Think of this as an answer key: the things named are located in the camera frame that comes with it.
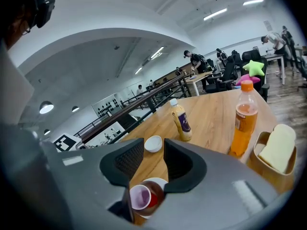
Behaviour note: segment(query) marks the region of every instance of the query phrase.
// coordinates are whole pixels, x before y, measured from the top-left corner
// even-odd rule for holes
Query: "drink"
[[[237,157],[241,157],[248,148],[257,121],[258,108],[253,89],[252,81],[242,81],[242,93],[236,106],[235,135],[230,148],[230,153]]]
[[[187,115],[184,108],[178,104],[177,99],[171,99],[173,120],[177,126],[181,140],[187,141],[192,137],[192,130],[187,121]]]

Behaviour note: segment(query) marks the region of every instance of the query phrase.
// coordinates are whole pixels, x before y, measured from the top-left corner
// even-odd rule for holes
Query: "wooden table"
[[[285,74],[284,74],[284,61],[283,61],[283,55],[276,55],[276,54],[267,54],[261,57],[265,57],[267,59],[267,61],[271,61],[271,60],[276,60],[276,59],[280,59],[282,61],[282,84],[284,85],[285,81]]]
[[[236,116],[236,103],[241,90],[231,90],[202,96],[179,99],[188,117],[193,135],[189,143],[227,154],[233,139]],[[259,107],[255,131],[241,161],[246,163],[257,136],[261,131],[271,132],[277,121],[270,107],[254,90]],[[179,139],[177,127],[171,115],[170,104],[166,103],[150,118],[131,131],[123,140],[144,138],[153,135],[164,138]],[[130,187],[151,177],[160,177],[168,181],[167,167],[163,160],[164,146],[156,153],[144,150],[144,159],[130,181]],[[135,224],[141,225],[146,219],[134,214]]]
[[[193,87],[194,87],[194,91],[196,93],[196,95],[198,96],[199,95],[199,92],[198,92],[198,89],[197,89],[197,85],[196,83],[204,78],[207,78],[209,75],[212,74],[212,71],[208,71],[208,72],[204,72],[204,73],[201,73],[201,74],[197,74],[196,75],[196,78],[194,79],[186,79],[186,82],[187,84],[189,83],[192,83],[193,84]]]

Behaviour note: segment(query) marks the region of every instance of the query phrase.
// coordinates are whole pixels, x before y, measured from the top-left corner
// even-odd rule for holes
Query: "plastic cup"
[[[132,208],[136,210],[153,207],[158,203],[157,195],[144,185],[136,185],[130,189],[130,200]]]

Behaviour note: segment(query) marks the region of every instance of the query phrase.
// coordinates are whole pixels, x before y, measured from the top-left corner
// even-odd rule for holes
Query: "man in black shirt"
[[[227,54],[220,50],[219,48],[216,49],[216,57],[222,62],[224,68],[226,68],[225,61],[227,61]]]
[[[184,54],[184,58],[185,57],[190,58],[191,63],[193,65],[193,67],[191,68],[192,71],[197,69],[197,72],[199,74],[206,71],[206,63],[200,58],[199,55],[193,54],[193,53],[189,52],[188,50],[184,51],[183,54]],[[205,92],[205,89],[206,89],[206,79],[202,79],[201,82],[202,82],[202,88],[203,88],[201,93],[203,93],[203,92]]]

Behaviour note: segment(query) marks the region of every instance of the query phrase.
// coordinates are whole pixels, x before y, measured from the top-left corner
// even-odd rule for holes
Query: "green star toy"
[[[243,69],[249,71],[249,76],[264,76],[264,72],[261,70],[264,64],[261,62],[256,62],[250,60],[248,64],[246,64]]]

